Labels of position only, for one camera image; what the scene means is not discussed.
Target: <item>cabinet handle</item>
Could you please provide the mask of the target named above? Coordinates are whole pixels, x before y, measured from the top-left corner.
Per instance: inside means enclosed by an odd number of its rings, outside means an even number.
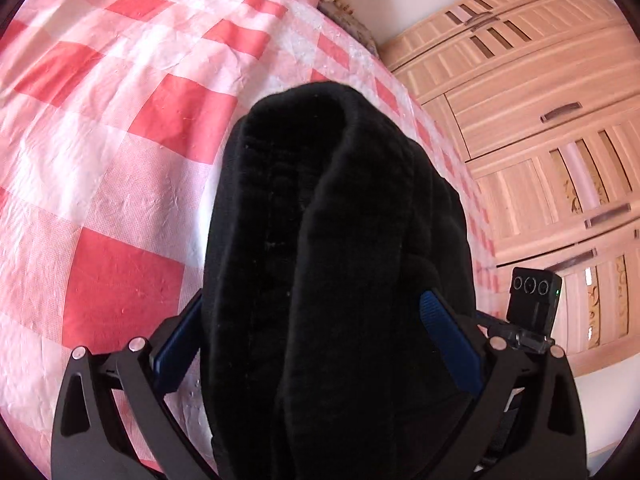
[[[569,112],[573,112],[574,110],[579,110],[580,108],[582,108],[582,105],[578,102],[569,103],[567,105],[563,105],[561,107],[555,108],[554,110],[551,110],[548,114],[540,116],[540,120],[543,123],[546,123],[548,121],[551,121],[552,119],[555,119],[556,117],[568,114]]]
[[[600,213],[599,215],[596,215],[592,218],[587,218],[584,221],[584,226],[587,229],[589,229],[590,227],[593,227],[598,224],[602,224],[607,220],[611,220],[612,218],[615,218],[616,216],[620,216],[624,213],[628,213],[629,211],[631,211],[631,204],[627,202],[626,204],[619,205],[618,207],[615,207],[604,213]]]
[[[588,262],[592,258],[598,256],[598,251],[594,248],[591,251],[587,251],[582,254],[578,254],[573,258],[568,258],[564,262],[560,262],[558,264],[552,265],[551,267],[547,267],[545,270],[550,270],[551,272],[559,272],[560,270],[569,269],[573,266],[583,264],[584,262]]]
[[[499,21],[500,21],[500,18],[498,18],[498,16],[491,16],[490,18],[487,18],[483,22],[476,23],[473,27],[471,27],[471,32],[475,32],[480,27],[484,27],[485,25],[488,25],[489,23],[499,22]]]
[[[485,12],[481,12],[480,14],[476,14],[475,16],[472,16],[471,18],[466,20],[465,25],[468,27],[474,21],[481,20],[482,18],[486,18],[487,16],[491,16],[491,15],[492,15],[492,12],[489,12],[488,10],[486,10]]]

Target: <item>black camera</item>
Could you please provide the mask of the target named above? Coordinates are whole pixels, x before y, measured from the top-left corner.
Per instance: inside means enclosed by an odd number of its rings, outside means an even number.
[[[542,354],[555,344],[551,331],[561,289],[562,278],[550,270],[515,267],[507,321],[480,314],[479,324],[489,337],[500,336],[513,348]]]

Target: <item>tablecloth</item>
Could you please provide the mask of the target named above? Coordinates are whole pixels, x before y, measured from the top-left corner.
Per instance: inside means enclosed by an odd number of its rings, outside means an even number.
[[[0,40],[0,414],[45,475],[71,349],[149,336],[202,285],[226,135],[268,94],[345,83],[419,142],[460,193],[478,307],[498,310],[478,187],[438,125],[317,1],[26,0]],[[196,371],[167,403],[212,462]]]

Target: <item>wooden wardrobe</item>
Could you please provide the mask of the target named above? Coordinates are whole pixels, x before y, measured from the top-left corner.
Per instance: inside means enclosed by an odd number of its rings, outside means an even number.
[[[563,278],[577,375],[640,351],[640,43],[609,0],[461,0],[381,48],[478,183],[513,267]]]

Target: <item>black garment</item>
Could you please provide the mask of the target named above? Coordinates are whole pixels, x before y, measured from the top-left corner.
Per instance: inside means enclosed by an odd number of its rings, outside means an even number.
[[[316,83],[234,127],[204,275],[204,403],[223,480],[396,480],[468,407],[418,316],[475,297],[455,190],[361,94]]]

